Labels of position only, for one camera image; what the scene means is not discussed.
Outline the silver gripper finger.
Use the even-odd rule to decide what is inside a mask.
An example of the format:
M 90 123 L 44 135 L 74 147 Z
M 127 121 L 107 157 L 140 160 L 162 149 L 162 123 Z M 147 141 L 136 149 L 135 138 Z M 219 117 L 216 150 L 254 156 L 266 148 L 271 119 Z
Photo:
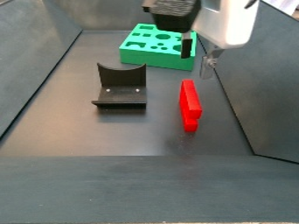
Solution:
M 223 54 L 224 50 L 216 46 L 214 46 L 208 51 L 207 54 L 202 57 L 200 62 L 200 77 L 203 79 L 208 79 L 214 75 L 214 70 L 218 65 L 218 60 L 220 55 Z
M 182 35 L 182 58 L 187 59 L 191 57 L 191 50 L 192 50 L 192 36 L 191 33 L 187 31 Z

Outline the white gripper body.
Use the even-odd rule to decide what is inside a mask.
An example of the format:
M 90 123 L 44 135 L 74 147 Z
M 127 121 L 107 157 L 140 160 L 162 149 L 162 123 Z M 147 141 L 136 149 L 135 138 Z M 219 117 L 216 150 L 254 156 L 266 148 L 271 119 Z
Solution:
M 259 0 L 200 0 L 192 30 L 222 49 L 239 48 L 250 40 Z

